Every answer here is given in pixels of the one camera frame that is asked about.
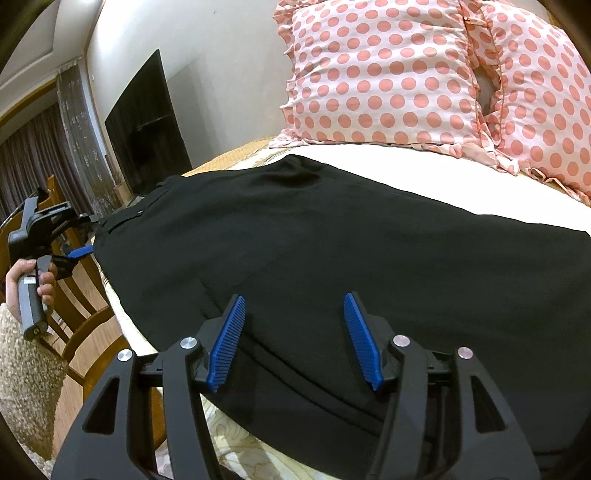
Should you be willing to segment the left forearm beige sleeve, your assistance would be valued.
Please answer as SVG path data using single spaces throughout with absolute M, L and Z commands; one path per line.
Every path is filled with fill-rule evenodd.
M 27 341 L 18 320 L 1 306 L 1 414 L 34 461 L 53 457 L 55 411 L 67 364 L 39 342 Z

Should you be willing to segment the person left hand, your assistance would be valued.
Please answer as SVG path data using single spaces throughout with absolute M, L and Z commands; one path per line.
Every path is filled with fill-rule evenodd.
M 36 261 L 33 259 L 19 259 L 8 271 L 5 276 L 5 303 L 11 315 L 18 321 L 21 320 L 19 299 L 18 299 L 18 280 L 21 276 L 31 273 L 35 270 Z M 42 303 L 52 309 L 55 300 L 57 268 L 50 262 L 48 271 L 42 272 L 39 276 L 39 287 L 37 295 Z

